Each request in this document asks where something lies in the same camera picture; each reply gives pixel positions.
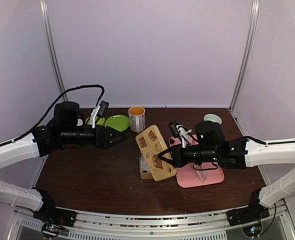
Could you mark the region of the bear print tin lid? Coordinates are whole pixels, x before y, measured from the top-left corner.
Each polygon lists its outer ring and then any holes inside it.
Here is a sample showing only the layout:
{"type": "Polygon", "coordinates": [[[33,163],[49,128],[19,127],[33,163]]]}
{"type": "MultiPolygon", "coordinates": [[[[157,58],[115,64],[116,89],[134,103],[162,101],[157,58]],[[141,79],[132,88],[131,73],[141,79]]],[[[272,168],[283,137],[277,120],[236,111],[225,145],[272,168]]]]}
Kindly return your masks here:
{"type": "Polygon", "coordinates": [[[162,181],[177,174],[175,167],[158,157],[158,154],[168,147],[156,125],[149,126],[138,134],[135,140],[154,181],[162,181]]]}

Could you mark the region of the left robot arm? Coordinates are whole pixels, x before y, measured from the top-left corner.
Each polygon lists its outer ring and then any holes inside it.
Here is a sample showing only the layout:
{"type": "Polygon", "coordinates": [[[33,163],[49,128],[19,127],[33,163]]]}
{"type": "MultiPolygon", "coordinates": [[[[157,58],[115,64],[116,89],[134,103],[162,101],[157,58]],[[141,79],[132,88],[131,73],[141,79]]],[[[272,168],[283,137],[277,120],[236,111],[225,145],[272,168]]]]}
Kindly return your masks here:
{"type": "MultiPolygon", "coordinates": [[[[109,104],[102,101],[90,115],[91,125],[76,102],[65,101],[55,105],[53,118],[47,125],[37,126],[18,140],[0,144],[0,169],[15,163],[47,156],[67,145],[93,145],[110,149],[126,140],[127,136],[111,127],[95,123],[109,104]]],[[[27,189],[0,180],[0,203],[30,209],[55,222],[60,212],[51,196],[44,190],[27,189]]]]}

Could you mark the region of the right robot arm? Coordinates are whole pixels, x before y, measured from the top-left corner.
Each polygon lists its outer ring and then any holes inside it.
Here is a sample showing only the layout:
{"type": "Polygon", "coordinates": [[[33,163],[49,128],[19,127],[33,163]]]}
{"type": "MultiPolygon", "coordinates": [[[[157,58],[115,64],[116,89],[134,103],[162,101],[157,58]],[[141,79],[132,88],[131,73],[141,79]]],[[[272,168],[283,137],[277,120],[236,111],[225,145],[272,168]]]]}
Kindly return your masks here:
{"type": "MultiPolygon", "coordinates": [[[[295,138],[263,141],[251,136],[226,140],[219,123],[199,122],[194,131],[196,145],[173,145],[158,154],[158,158],[175,168],[187,164],[217,163],[224,169],[246,169],[259,165],[294,164],[295,138]]],[[[244,217],[254,221],[274,203],[295,192],[295,167],[267,187],[251,194],[244,217]]]]}

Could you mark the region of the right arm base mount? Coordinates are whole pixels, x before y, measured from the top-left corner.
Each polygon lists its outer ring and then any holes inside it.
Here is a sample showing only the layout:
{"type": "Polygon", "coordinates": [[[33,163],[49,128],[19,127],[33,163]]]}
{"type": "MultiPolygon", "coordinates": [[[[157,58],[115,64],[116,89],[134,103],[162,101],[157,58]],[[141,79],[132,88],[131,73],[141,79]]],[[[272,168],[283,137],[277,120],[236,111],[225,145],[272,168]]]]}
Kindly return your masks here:
{"type": "Polygon", "coordinates": [[[226,212],[229,226],[241,226],[242,232],[246,237],[258,238],[263,233],[262,219],[268,218],[270,212],[268,208],[242,207],[235,208],[226,212]]]}

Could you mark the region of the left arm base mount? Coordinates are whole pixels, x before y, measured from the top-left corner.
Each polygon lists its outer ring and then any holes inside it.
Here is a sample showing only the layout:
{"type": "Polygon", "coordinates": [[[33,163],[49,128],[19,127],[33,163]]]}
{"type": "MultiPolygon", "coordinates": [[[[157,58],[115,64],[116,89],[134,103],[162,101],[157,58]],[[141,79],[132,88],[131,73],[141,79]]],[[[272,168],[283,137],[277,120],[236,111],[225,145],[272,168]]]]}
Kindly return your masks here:
{"type": "Polygon", "coordinates": [[[77,213],[72,210],[55,208],[53,211],[33,211],[33,218],[43,222],[41,234],[46,240],[57,238],[60,234],[68,232],[75,224],[77,213]]]}

